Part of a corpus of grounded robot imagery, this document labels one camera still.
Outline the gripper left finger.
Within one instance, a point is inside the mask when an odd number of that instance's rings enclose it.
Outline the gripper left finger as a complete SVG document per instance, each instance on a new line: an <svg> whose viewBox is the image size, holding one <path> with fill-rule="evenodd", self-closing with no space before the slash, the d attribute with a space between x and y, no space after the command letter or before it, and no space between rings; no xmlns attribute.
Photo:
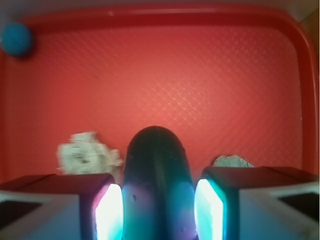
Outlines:
<svg viewBox="0 0 320 240"><path fill-rule="evenodd" d="M120 240L122 191L109 173L26 175L0 185L3 240Z"/></svg>

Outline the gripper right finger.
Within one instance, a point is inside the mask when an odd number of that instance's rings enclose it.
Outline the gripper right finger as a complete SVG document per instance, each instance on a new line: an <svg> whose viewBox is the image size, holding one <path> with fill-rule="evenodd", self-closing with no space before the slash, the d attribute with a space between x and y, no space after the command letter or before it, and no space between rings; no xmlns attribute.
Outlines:
<svg viewBox="0 0 320 240"><path fill-rule="evenodd" d="M195 190L201 240L317 240L320 179L293 167L207 167Z"/></svg>

